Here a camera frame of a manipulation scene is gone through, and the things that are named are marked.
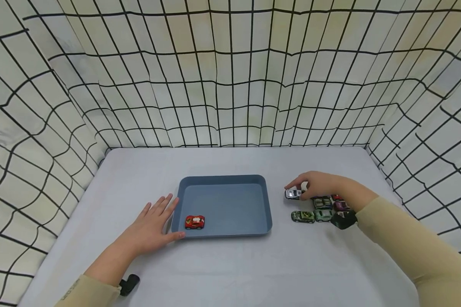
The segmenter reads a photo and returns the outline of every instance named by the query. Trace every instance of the enclosure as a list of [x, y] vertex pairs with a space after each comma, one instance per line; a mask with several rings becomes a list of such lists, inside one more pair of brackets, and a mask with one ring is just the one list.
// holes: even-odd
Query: enclosure
[[0, 305], [112, 149], [256, 146], [361, 146], [461, 253], [461, 0], [0, 0]]

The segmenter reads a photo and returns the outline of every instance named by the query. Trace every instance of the hand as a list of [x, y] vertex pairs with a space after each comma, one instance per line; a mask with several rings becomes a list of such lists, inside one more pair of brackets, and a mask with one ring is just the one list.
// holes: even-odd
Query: hand
[[160, 197], [153, 206], [148, 203], [115, 243], [123, 245], [128, 251], [134, 253], [134, 256], [138, 256], [155, 252], [170, 242], [184, 238], [184, 232], [173, 232], [167, 235], [162, 233], [164, 224], [179, 201], [176, 197], [166, 209], [171, 198], [172, 194], [169, 194], [167, 197]]
[[301, 194], [301, 200], [307, 200], [314, 196], [338, 194], [338, 187], [344, 179], [344, 177], [338, 175], [322, 173], [320, 171], [308, 171], [299, 175], [291, 183], [287, 184], [285, 188], [295, 186], [298, 190], [301, 190], [301, 184], [307, 182], [307, 191]]

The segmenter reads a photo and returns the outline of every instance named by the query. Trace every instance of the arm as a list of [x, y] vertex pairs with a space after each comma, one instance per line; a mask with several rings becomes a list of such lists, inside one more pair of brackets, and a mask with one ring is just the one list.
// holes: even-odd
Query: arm
[[176, 198], [166, 210], [171, 198], [169, 194], [153, 206], [148, 203], [133, 224], [99, 255], [55, 306], [110, 306], [120, 294], [121, 278], [137, 256], [184, 238], [184, 232], [162, 233], [179, 201]]
[[422, 307], [461, 307], [461, 255], [389, 201], [360, 183], [307, 172], [286, 186], [307, 181], [303, 199], [339, 194], [357, 212], [359, 228], [379, 244], [415, 284]]

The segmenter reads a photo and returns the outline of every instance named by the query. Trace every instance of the right hand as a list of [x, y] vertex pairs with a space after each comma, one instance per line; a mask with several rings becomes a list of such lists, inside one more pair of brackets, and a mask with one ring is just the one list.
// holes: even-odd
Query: right hand
[[307, 191], [301, 194], [301, 200], [307, 200], [314, 196], [337, 194], [338, 187], [343, 178], [320, 171], [308, 171], [292, 180], [291, 183], [285, 186], [285, 189], [296, 187], [298, 190], [301, 190], [301, 184], [307, 182]]

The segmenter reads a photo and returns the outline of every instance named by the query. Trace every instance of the tray rim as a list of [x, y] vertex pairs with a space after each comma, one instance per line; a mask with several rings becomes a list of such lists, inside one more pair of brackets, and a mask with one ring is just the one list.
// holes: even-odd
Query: tray rim
[[[266, 179], [262, 176], [262, 175], [259, 175], [259, 174], [243, 174], [243, 175], [209, 175], [209, 176], [187, 176], [187, 177], [184, 177], [183, 179], [181, 179], [181, 181], [179, 182], [179, 186], [178, 186], [178, 197], [180, 199], [182, 199], [182, 194], [183, 194], [183, 191], [186, 189], [186, 188], [181, 188], [182, 185], [184, 185], [184, 183], [192, 178], [217, 178], [217, 177], [257, 177], [259, 179], [259, 182], [258, 184], [261, 186], [262, 188], [262, 192], [263, 192], [263, 201], [264, 201], [264, 209], [265, 209], [265, 214], [266, 214], [266, 220], [269, 221], [269, 226], [267, 227], [267, 230], [265, 232], [253, 232], [253, 233], [245, 233], [245, 234], [229, 234], [229, 235], [204, 235], [204, 236], [189, 236], [189, 237], [184, 237], [185, 239], [206, 239], [206, 238], [224, 238], [224, 237], [256, 237], [256, 236], [264, 236], [264, 235], [267, 235], [272, 227], [273, 227], [273, 219], [272, 219], [272, 216], [271, 216], [271, 208], [270, 208], [270, 201], [269, 201], [269, 198], [268, 198], [268, 188], [266, 187]], [[180, 219], [180, 216], [181, 216], [181, 207], [182, 206], [182, 202], [178, 204], [178, 206], [176, 206], [173, 214], [172, 214], [172, 218], [170, 220], [170, 230], [171, 232], [178, 232], [178, 223], [175, 223], [175, 217], [178, 216], [178, 219]]]

